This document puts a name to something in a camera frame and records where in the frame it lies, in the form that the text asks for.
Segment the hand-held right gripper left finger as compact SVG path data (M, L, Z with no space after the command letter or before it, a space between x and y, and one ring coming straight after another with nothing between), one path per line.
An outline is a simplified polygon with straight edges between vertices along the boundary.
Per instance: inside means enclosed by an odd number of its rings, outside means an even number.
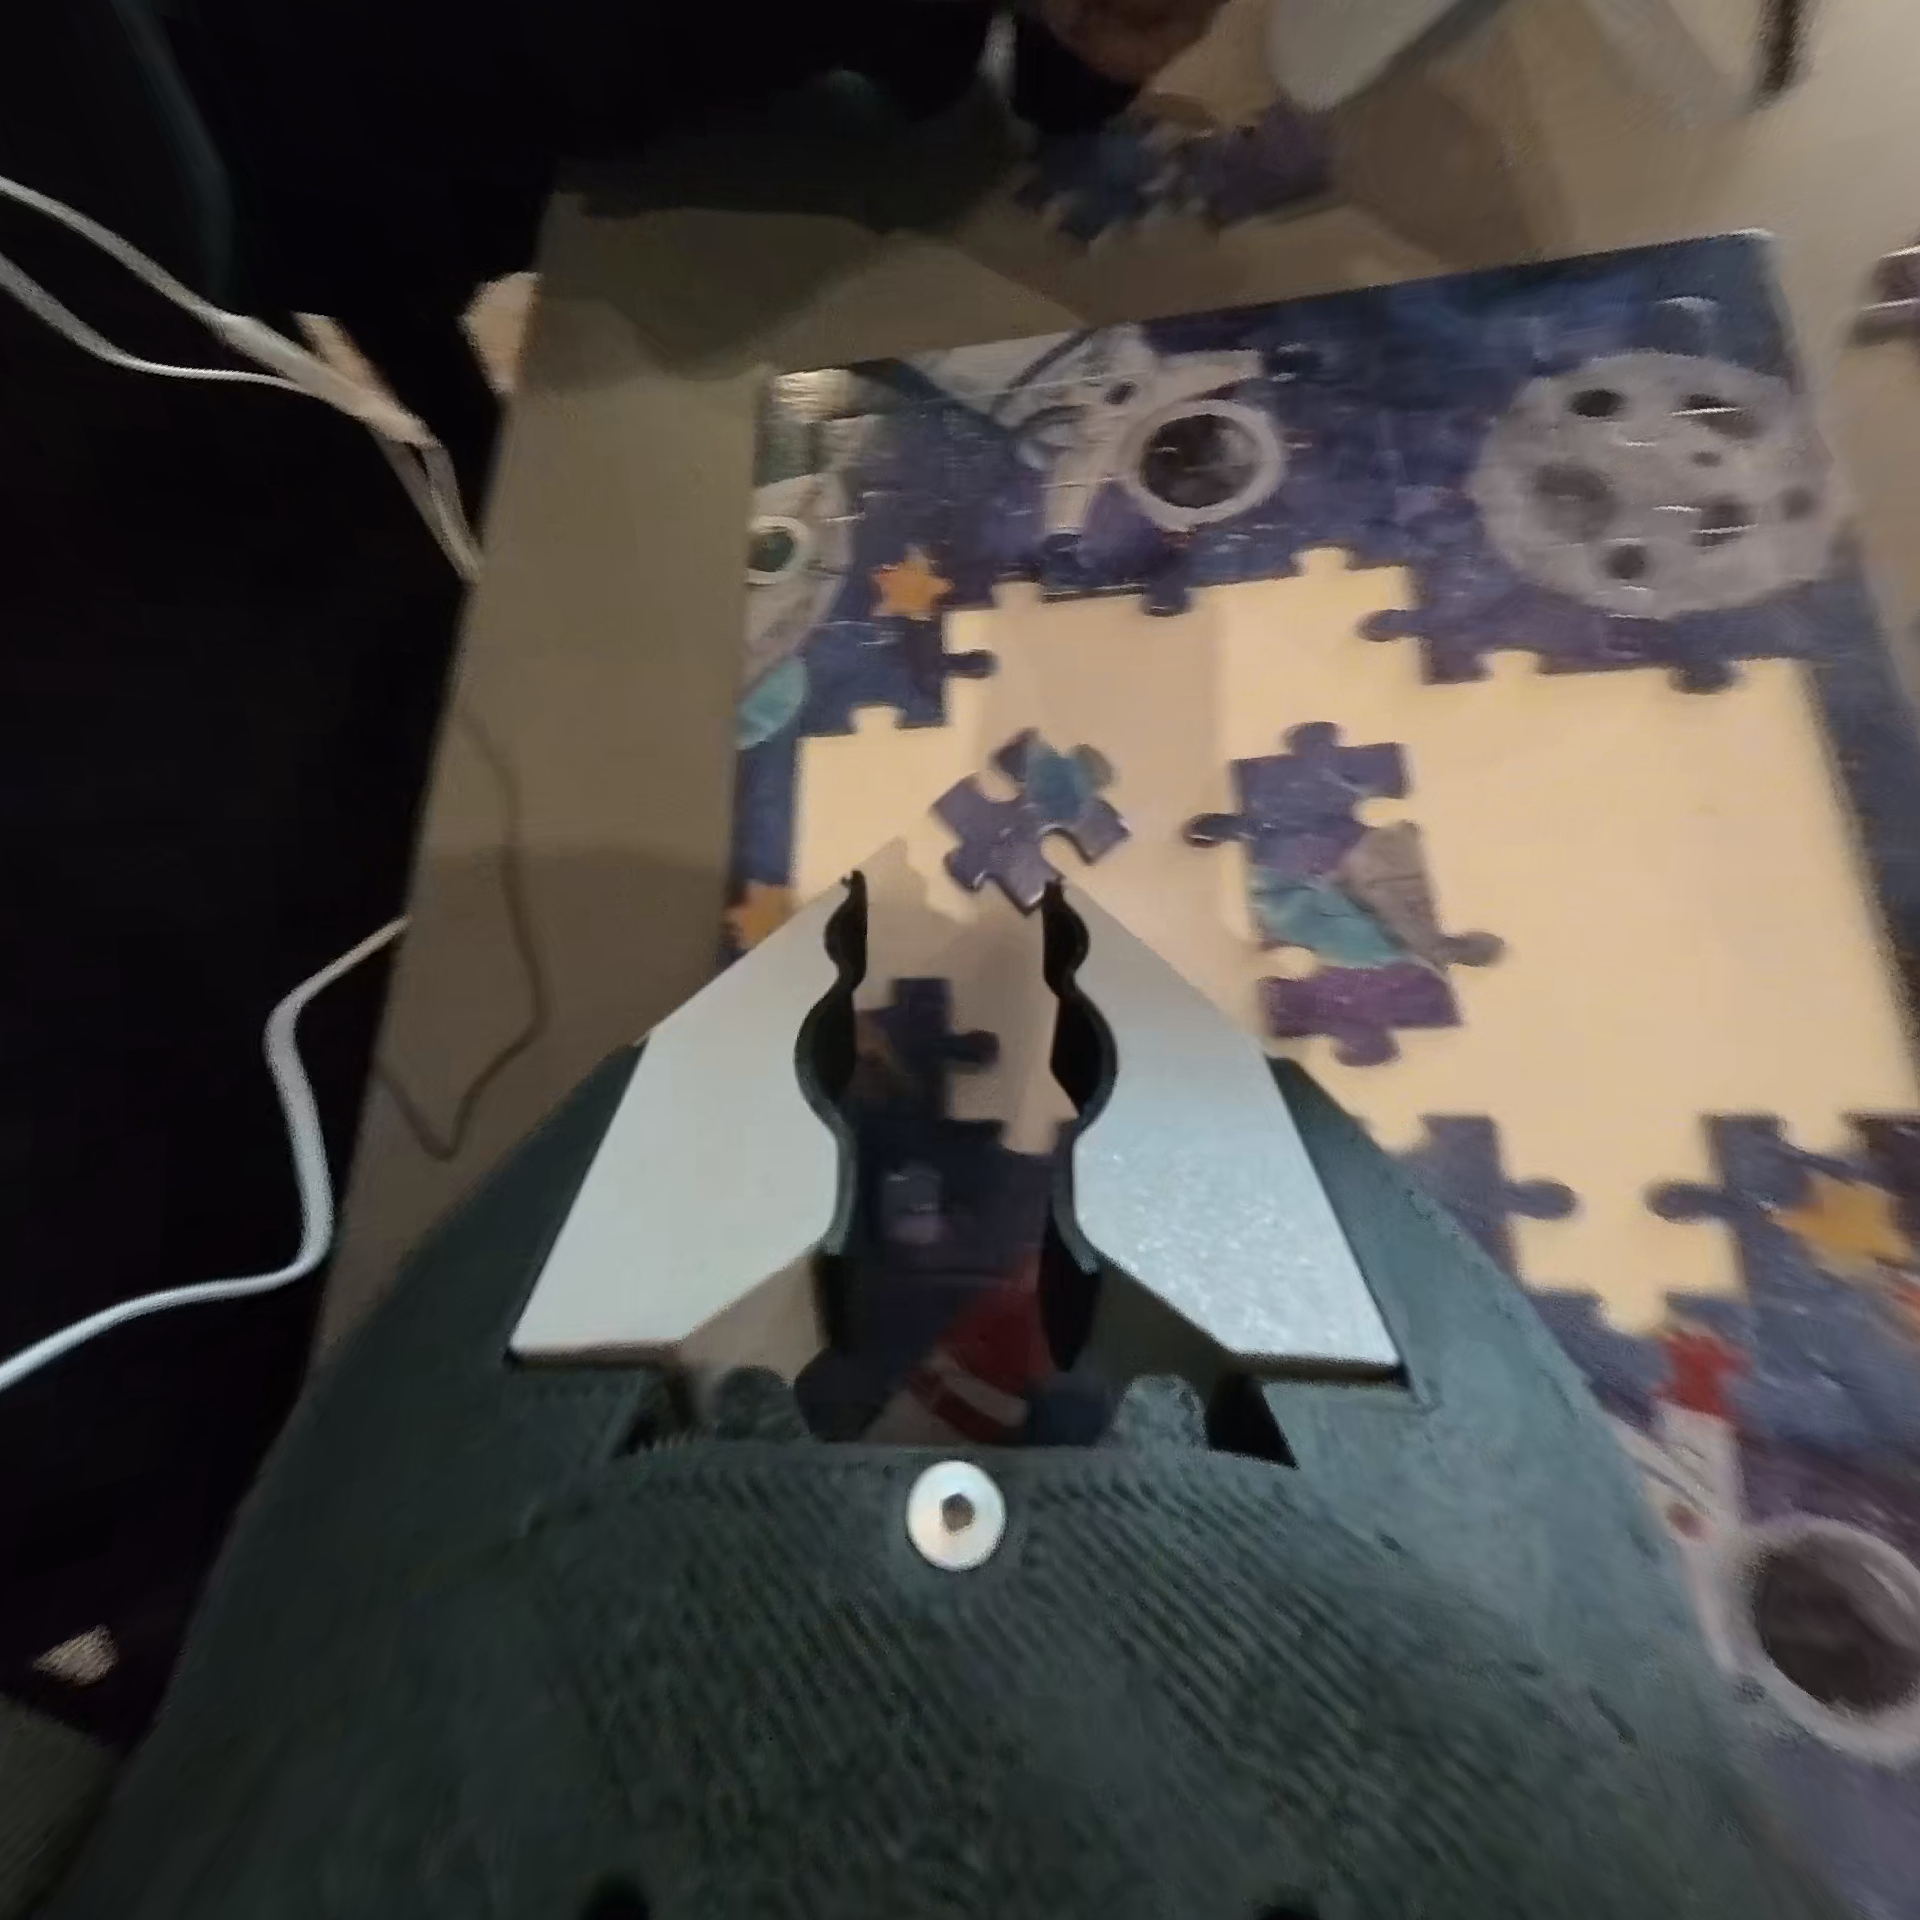
M876 842L653 1023L513 1330L524 1363L805 1373L851 1336Z

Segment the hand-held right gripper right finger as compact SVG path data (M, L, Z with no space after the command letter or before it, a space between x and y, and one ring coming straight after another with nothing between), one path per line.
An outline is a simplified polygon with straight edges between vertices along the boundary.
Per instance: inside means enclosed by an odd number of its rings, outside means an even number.
M1073 1110L1042 1242L1051 1358L1099 1379L1404 1379L1264 1048L1064 882L1042 975Z

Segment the joined planet puzzle pieces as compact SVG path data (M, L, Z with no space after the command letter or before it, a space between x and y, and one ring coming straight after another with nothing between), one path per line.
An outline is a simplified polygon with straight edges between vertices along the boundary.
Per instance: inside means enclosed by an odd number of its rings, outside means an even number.
M1402 743L1308 722L1276 752L1234 759L1228 807L1182 824L1188 847L1236 859L1272 1040L1326 1041L1353 1070L1389 1065L1405 1034L1460 1025L1457 973L1505 960L1498 933L1448 922L1421 827L1372 818L1405 794Z

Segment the blue teal puzzle piece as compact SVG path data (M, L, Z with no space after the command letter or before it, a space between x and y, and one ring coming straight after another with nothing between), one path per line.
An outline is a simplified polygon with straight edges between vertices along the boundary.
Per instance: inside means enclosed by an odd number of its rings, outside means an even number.
M1086 863L1128 840L1129 827L1109 797L1113 763L1089 743L1058 750L1029 726L997 747L993 768L1004 792L964 776L928 808L950 837L945 869L966 893L993 883L1027 914L1058 877L1049 838L1064 838Z

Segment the space jigsaw puzzle board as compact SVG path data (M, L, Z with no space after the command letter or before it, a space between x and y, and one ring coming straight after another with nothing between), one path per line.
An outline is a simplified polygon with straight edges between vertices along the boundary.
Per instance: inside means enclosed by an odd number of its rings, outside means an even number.
M1113 765L1046 857L1304 1061L1532 1291L1810 1803L1915 1803L1915 725L1752 233L776 375L722 950L900 837L883 937L998 1065L906 1229L1030 1211L1066 1098L931 805ZM1353 1070L1260 1023L1182 824L1291 726L1396 741L1505 960Z

